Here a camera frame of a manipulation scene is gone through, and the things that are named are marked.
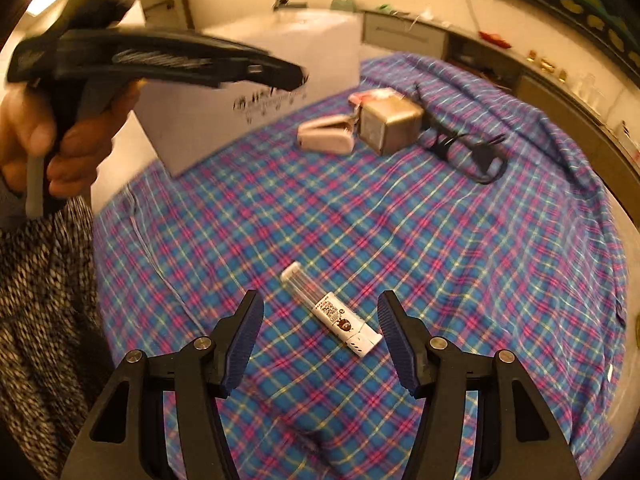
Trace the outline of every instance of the blue plaid fabric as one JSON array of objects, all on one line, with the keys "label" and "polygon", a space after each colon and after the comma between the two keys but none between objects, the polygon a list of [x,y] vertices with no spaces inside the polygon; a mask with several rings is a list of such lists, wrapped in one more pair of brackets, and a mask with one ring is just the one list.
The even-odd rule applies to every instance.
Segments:
[{"label": "blue plaid fabric", "polygon": [[[624,353],[625,259],[602,182],[543,113],[444,62],[365,62],[360,89],[385,86],[449,128],[505,134],[505,176],[480,186],[418,146],[385,157],[360,142],[345,157],[297,149],[297,125],[348,112],[348,92],[181,178],[155,163],[95,223],[114,358],[177,351],[256,288],[265,320],[241,386],[218,403],[241,478],[400,478],[422,402],[398,383],[384,341],[358,358],[283,289],[280,272],[298,260],[377,330],[377,297],[393,289],[463,351],[513,349],[587,473],[610,437]],[[467,408],[459,479],[472,463],[471,394]],[[169,394],[166,412],[182,473]]]}]

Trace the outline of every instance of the stapler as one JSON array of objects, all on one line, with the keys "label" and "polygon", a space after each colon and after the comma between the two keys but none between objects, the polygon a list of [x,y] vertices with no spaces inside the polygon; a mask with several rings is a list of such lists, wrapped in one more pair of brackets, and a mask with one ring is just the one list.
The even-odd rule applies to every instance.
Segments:
[{"label": "stapler", "polygon": [[298,127],[298,145],[310,152],[349,155],[355,146],[353,136],[355,118],[332,115],[312,119]]},{"label": "stapler", "polygon": [[77,121],[101,113],[114,95],[139,78],[218,88],[248,80],[292,91],[304,70],[249,45],[195,32],[114,28],[135,0],[68,0],[42,35],[18,44],[7,71],[9,83],[26,82],[50,102],[57,137],[44,159],[30,158],[26,209],[29,218],[65,205],[48,193],[45,166]]}]

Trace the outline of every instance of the gray cuff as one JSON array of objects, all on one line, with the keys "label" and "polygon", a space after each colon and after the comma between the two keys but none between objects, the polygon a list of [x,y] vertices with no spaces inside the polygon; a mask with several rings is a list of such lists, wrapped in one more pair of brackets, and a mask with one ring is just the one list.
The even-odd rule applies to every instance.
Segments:
[{"label": "gray cuff", "polygon": [[0,173],[0,229],[12,231],[27,221],[24,202],[9,190]]}]

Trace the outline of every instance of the red dish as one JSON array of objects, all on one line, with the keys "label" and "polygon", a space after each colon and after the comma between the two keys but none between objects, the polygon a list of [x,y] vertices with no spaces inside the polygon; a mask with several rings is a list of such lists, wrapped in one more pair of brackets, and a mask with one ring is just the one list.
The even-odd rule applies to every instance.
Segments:
[{"label": "red dish", "polygon": [[488,41],[489,43],[493,43],[494,45],[497,45],[500,48],[511,48],[511,43],[507,43],[506,41],[504,41],[500,37],[500,34],[489,34],[488,32],[482,32],[482,31],[478,32],[478,34],[483,40]]}]

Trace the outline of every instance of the metal screw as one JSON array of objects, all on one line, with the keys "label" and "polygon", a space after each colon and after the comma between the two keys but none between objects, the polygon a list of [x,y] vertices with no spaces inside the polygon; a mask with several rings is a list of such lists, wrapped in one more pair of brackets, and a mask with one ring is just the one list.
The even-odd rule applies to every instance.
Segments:
[{"label": "metal screw", "polygon": [[142,359],[142,350],[132,350],[127,352],[126,358],[129,363],[137,363]]},{"label": "metal screw", "polygon": [[196,350],[206,350],[211,346],[211,339],[208,337],[199,337],[193,342],[193,345],[196,347]]},{"label": "metal screw", "polygon": [[513,363],[516,360],[516,356],[513,355],[513,352],[509,352],[508,350],[500,350],[500,352],[498,352],[498,357],[500,358],[500,361],[507,364]]},{"label": "metal screw", "polygon": [[447,340],[441,337],[434,337],[429,341],[431,348],[435,348],[436,350],[444,350],[447,347]]}]

